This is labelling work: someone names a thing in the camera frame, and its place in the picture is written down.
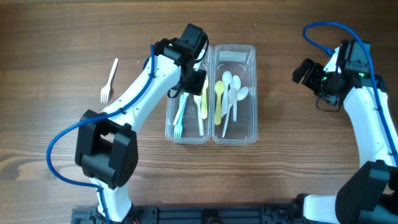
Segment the white fork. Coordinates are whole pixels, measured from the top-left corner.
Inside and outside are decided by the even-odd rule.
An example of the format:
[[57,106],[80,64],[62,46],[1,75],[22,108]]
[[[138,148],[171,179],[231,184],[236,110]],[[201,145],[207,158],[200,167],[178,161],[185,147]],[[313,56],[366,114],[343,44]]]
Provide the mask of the white fork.
[[108,82],[101,89],[100,102],[103,104],[107,104],[111,97],[111,93],[113,90],[112,85],[113,85],[114,77],[115,77],[116,70],[118,67],[118,63],[119,63],[119,59],[118,58],[114,59],[113,66],[111,67],[111,71],[109,73]]
[[205,132],[204,132],[204,127],[203,127],[203,120],[201,117],[201,96],[194,95],[193,99],[197,106],[199,135],[203,136],[205,134]]
[[183,110],[183,105],[184,105],[184,103],[186,102],[186,99],[187,99],[187,96],[188,96],[189,94],[188,93],[183,93],[183,94],[181,94],[181,96],[180,96],[180,101],[179,101],[179,105],[178,105],[178,110],[177,110],[177,114],[175,115],[175,119],[174,119],[174,122],[173,122],[173,125],[175,126],[176,124],[177,124],[177,122],[178,122],[178,119],[179,119],[179,117],[180,117],[180,115],[181,115],[181,112],[182,112],[182,110]]

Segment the yellow plastic fork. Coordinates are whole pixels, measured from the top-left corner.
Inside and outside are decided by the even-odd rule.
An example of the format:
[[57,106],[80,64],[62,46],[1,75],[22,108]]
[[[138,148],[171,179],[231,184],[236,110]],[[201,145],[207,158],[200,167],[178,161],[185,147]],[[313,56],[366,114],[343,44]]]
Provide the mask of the yellow plastic fork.
[[203,89],[201,93],[201,118],[207,119],[208,117],[208,103],[207,103],[207,91],[208,88],[208,75],[205,77],[205,82],[203,84]]

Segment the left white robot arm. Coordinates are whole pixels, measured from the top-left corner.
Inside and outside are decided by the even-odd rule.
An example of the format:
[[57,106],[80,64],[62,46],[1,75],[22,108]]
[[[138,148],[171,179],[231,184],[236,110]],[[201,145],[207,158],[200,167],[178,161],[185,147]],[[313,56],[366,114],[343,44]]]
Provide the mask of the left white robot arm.
[[133,84],[102,112],[87,110],[81,117],[75,163],[96,187],[96,217],[101,223],[132,220],[127,182],[138,163],[139,130],[166,93],[202,92],[206,72],[200,64],[208,46],[208,39],[178,38],[151,45]]

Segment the yellow plastic spoon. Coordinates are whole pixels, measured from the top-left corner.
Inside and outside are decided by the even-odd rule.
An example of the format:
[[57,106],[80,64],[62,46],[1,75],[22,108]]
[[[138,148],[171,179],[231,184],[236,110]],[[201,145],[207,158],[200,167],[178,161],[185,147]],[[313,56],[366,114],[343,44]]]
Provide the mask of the yellow plastic spoon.
[[219,80],[215,83],[216,107],[215,107],[215,125],[221,124],[221,96],[224,92],[224,83]]

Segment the white spoon four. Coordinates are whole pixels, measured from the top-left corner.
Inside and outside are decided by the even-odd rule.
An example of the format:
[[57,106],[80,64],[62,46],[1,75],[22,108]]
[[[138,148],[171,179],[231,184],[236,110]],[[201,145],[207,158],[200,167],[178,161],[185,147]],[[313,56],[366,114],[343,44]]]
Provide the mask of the white spoon four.
[[222,82],[224,83],[224,93],[221,104],[221,116],[224,116],[227,113],[228,107],[228,88],[229,84],[232,81],[232,74],[230,71],[225,71],[222,76]]

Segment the light blue plastic fork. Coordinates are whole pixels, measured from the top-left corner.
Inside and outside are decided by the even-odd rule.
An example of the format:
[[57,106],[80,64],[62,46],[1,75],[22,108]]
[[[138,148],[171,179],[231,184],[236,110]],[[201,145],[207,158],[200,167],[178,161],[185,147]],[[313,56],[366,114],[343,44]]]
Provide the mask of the light blue plastic fork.
[[185,105],[186,105],[186,102],[183,105],[183,110],[182,110],[181,115],[180,115],[180,117],[178,119],[178,122],[174,126],[174,138],[181,138],[182,137],[182,130],[183,130],[182,119],[183,119],[183,111],[185,109]]

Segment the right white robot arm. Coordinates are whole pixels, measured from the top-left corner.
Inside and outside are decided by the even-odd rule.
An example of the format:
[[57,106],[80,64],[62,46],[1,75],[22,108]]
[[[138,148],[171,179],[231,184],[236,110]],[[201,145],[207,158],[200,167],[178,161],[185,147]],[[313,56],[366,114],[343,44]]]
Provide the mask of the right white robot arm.
[[303,195],[300,214],[322,223],[397,223],[397,133],[382,77],[361,61],[306,58],[292,79],[343,106],[353,126],[359,170],[336,195]]

